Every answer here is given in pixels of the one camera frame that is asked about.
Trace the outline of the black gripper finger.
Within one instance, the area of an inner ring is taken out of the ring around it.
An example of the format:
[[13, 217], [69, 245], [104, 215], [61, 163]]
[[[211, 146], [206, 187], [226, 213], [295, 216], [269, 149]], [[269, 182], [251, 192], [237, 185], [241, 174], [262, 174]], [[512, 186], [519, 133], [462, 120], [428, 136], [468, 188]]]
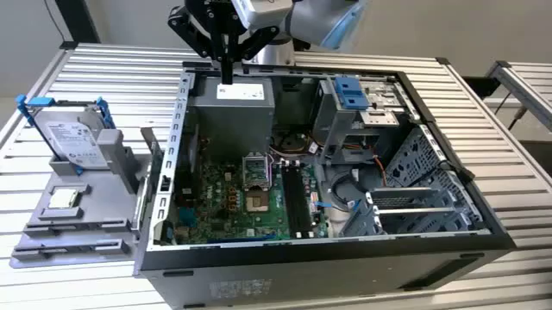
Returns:
[[238, 31], [235, 28], [230, 29], [227, 34], [227, 84], [232, 84], [234, 63], [241, 63], [243, 59], [250, 60], [277, 35], [278, 27], [269, 26], [255, 30], [253, 35], [239, 43]]
[[220, 79], [227, 84], [227, 54], [222, 34], [208, 34], [184, 6], [175, 6], [170, 10], [167, 25], [200, 57], [210, 57], [220, 64]]

